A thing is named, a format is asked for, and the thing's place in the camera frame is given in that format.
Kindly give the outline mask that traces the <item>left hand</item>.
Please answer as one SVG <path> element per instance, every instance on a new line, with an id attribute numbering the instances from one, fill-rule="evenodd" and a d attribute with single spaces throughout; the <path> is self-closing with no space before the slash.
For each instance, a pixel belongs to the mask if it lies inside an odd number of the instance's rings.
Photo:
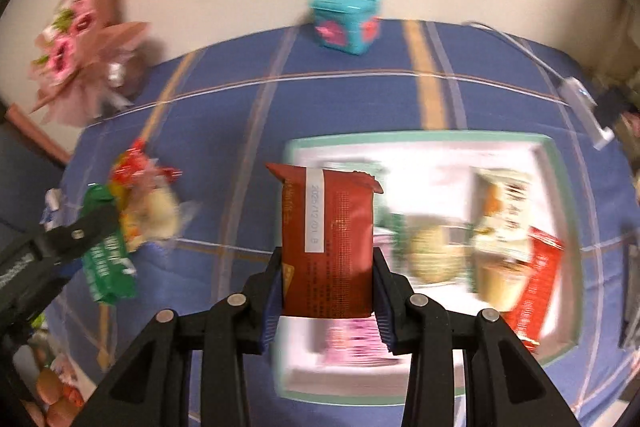
<path id="1" fill-rule="evenodd" d="M 40 400 L 22 400 L 21 405 L 36 426 L 70 427 L 85 404 L 79 390 L 64 381 L 52 369 L 43 369 L 35 383 Z"/>

